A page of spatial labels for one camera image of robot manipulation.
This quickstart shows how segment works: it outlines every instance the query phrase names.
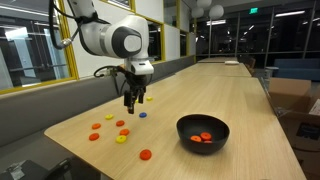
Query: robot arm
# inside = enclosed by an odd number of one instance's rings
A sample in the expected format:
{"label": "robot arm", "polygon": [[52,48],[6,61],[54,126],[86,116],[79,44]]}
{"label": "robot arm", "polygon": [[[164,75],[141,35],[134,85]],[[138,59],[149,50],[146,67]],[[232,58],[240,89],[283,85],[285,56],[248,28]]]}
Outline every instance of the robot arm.
{"label": "robot arm", "polygon": [[[130,90],[124,93],[124,105],[128,107],[128,112],[133,114],[136,99],[143,103],[146,75],[154,72],[148,58],[147,21],[139,16],[128,15],[122,21],[111,25],[98,18],[92,1],[68,0],[68,3],[78,24],[81,45],[89,54],[125,59],[125,68],[118,67],[118,70],[125,74],[130,86]],[[52,6],[53,0],[50,0],[49,12],[53,11]],[[65,48],[72,43],[73,38],[63,40],[57,48]]]}
{"label": "robot arm", "polygon": [[125,58],[125,69],[135,75],[153,73],[148,58],[149,30],[147,21],[128,15],[113,25],[97,21],[92,1],[68,0],[80,26],[82,47],[90,54]]}

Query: bench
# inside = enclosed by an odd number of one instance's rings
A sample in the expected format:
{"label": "bench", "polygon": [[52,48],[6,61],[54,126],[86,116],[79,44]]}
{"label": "bench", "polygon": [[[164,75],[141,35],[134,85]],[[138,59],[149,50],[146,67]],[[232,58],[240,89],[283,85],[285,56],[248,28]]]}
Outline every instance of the bench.
{"label": "bench", "polygon": [[274,77],[320,81],[320,59],[275,59]]}
{"label": "bench", "polygon": [[[152,82],[194,64],[193,57],[154,64]],[[119,73],[120,89],[125,77]],[[0,171],[23,160],[51,169],[73,155],[43,133],[118,97],[112,77],[90,78],[0,99]]]}

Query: yellow bottle cap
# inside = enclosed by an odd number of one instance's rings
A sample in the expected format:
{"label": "yellow bottle cap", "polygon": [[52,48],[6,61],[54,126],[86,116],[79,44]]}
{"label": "yellow bottle cap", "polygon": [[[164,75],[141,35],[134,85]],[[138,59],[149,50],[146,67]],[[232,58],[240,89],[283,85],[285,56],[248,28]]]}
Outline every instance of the yellow bottle cap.
{"label": "yellow bottle cap", "polygon": [[153,97],[147,97],[147,101],[152,101]]}
{"label": "yellow bottle cap", "polygon": [[124,135],[118,136],[116,138],[116,142],[119,143],[119,144],[122,144],[122,143],[126,142],[126,140],[127,140],[127,136],[124,136]]}
{"label": "yellow bottle cap", "polygon": [[112,118],[113,118],[113,114],[108,114],[108,115],[106,115],[106,120],[111,120]]}

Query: floor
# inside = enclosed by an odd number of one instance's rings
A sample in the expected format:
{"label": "floor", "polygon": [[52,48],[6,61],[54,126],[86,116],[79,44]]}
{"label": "floor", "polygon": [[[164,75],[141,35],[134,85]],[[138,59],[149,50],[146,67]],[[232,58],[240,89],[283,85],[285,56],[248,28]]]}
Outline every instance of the floor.
{"label": "floor", "polygon": [[77,157],[71,159],[72,180],[99,180],[100,173]]}

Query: exit sign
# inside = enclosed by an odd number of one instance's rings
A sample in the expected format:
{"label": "exit sign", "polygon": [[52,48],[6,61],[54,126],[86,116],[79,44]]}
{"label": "exit sign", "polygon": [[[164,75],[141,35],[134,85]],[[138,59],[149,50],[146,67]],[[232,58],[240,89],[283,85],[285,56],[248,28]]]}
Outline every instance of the exit sign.
{"label": "exit sign", "polygon": [[257,14],[258,8],[251,8],[249,14]]}

